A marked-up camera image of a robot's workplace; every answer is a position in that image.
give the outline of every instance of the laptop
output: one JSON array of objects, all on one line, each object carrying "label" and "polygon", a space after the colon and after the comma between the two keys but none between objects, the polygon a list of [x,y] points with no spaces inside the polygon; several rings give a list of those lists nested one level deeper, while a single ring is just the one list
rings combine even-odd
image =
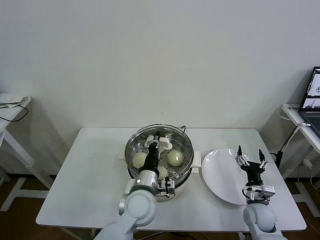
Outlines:
[{"label": "laptop", "polygon": [[320,137],[320,66],[315,66],[305,91],[299,114]]}]

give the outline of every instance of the white table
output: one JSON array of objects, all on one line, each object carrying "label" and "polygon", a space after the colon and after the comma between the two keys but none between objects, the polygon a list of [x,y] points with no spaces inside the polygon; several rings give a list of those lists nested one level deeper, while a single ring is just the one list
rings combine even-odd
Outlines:
[{"label": "white table", "polygon": [[[137,128],[82,128],[68,153],[36,218],[39,225],[103,228],[119,218],[118,206],[130,179],[123,155],[127,140]],[[275,187],[270,207],[282,231],[304,230],[306,223],[272,157],[254,129],[186,130],[202,158],[219,148],[238,149],[256,156],[260,148],[269,161],[262,179]],[[178,197],[158,203],[146,231],[247,232],[245,206],[227,203],[215,196],[199,173],[192,173]]]},{"label": "white table", "polygon": [[[31,101],[30,97],[25,97],[22,106],[25,107]],[[0,108],[0,116],[5,119],[13,120],[21,111],[25,111],[19,106]],[[6,130],[6,127],[10,124],[10,121],[0,119],[0,134],[3,139],[18,153],[19,161],[33,174],[35,175],[48,189],[50,189],[53,179],[37,165],[36,161],[26,152],[26,150],[14,139],[14,137]],[[0,171],[0,177],[2,182],[9,182],[10,178]],[[23,190],[21,187],[24,185],[26,178],[21,177],[14,188],[11,190],[9,196],[0,208],[0,211],[8,211],[16,197],[22,198],[46,198],[48,191],[44,190]]]},{"label": "white table", "polygon": [[[289,119],[293,122],[294,125],[298,125],[299,123],[304,122],[304,119],[298,113],[300,105],[299,104],[283,104],[282,110],[289,117]],[[312,130],[311,127],[302,127],[300,128],[300,132],[303,134],[305,139],[309,142],[310,146],[305,149],[301,147],[296,151],[290,159],[288,159],[281,167],[280,172],[282,177],[287,178],[298,166],[299,164],[313,151],[317,151],[320,154],[320,138],[317,134]],[[314,218],[320,217],[320,211],[318,210],[316,204],[310,197],[308,191],[305,186],[301,182],[295,182],[295,185],[300,192],[300,194],[292,195],[296,203],[306,203],[309,208],[312,216]],[[320,180],[314,184],[316,188],[320,188]]]}]

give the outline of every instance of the steamed bun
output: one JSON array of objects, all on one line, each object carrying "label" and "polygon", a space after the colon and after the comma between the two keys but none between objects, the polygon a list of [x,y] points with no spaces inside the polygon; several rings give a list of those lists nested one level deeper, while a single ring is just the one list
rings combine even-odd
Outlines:
[{"label": "steamed bun", "polygon": [[171,166],[178,167],[184,162],[184,155],[178,150],[172,150],[169,152],[166,160]]},{"label": "steamed bun", "polygon": [[163,166],[158,166],[158,171],[159,171],[159,177],[158,177],[159,180],[163,180],[165,179],[165,177],[169,176],[168,170]]},{"label": "steamed bun", "polygon": [[132,164],[136,169],[140,169],[146,160],[147,154],[144,152],[138,152],[136,155],[133,156]]}]

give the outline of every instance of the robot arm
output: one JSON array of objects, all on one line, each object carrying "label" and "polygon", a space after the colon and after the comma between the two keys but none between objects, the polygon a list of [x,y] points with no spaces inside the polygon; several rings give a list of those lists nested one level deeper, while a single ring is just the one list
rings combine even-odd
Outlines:
[{"label": "robot arm", "polygon": [[246,208],[243,210],[243,220],[250,230],[251,240],[286,240],[277,228],[277,217],[269,208],[270,198],[276,193],[273,186],[264,185],[261,175],[265,170],[267,161],[259,149],[260,163],[246,161],[242,156],[239,145],[236,162],[246,172],[248,182],[242,189],[247,198]]},{"label": "robot arm", "polygon": [[106,225],[95,240],[132,240],[137,227],[151,223],[156,213],[155,196],[147,190],[136,190],[125,201],[120,219]]},{"label": "robot arm", "polygon": [[149,153],[144,165],[139,170],[139,176],[129,180],[124,195],[119,204],[120,218],[117,222],[106,225],[95,240],[132,240],[137,227],[148,225],[157,214],[155,195],[159,192],[174,193],[174,181],[168,177],[158,185],[158,151],[159,133],[149,144]]}]

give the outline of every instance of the floor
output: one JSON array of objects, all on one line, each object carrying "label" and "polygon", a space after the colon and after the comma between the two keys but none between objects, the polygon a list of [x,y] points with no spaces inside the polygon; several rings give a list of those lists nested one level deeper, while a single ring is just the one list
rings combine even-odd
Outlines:
[{"label": "floor", "polygon": [[[5,183],[0,188],[0,205],[5,201],[7,195],[10,193],[12,187],[15,185],[18,178],[12,178],[11,182]],[[297,189],[293,182],[287,183],[292,194],[296,194]],[[306,189],[313,198],[314,202],[320,209],[320,192],[315,191],[309,182],[304,182]],[[28,178],[24,189],[37,189],[46,190],[37,179]],[[30,199],[30,198],[17,198],[12,204],[8,212],[0,211],[0,239],[6,240],[75,240],[75,238],[67,235],[64,231],[57,227],[40,226],[36,224],[37,214],[44,202],[44,199]],[[310,214],[307,206],[304,203],[297,204],[303,217],[312,224],[315,229],[320,232],[320,217],[313,218]],[[140,239],[154,232],[137,232],[134,236],[135,239]],[[207,238],[201,232],[178,232],[178,235],[189,235],[188,236],[177,236],[170,232],[163,233],[159,236],[153,236],[148,239],[150,240],[238,240],[237,233],[210,233],[207,232]],[[297,232],[284,232],[283,235],[288,240],[320,240],[318,235],[309,225],[304,231]]]}]

